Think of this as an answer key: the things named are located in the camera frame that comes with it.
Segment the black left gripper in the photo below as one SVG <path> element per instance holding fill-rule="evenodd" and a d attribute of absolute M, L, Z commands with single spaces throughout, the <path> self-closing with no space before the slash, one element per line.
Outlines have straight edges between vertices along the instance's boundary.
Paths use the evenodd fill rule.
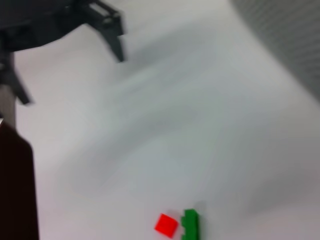
<path fill-rule="evenodd" d="M 84 20 L 81 17 L 83 5 Z M 101 0 L 2 0 L 0 2 L 0 84 L 23 105 L 32 101 L 19 80 L 12 52 L 57 41 L 83 23 L 107 42 L 119 62 L 125 61 L 120 11 Z"/>

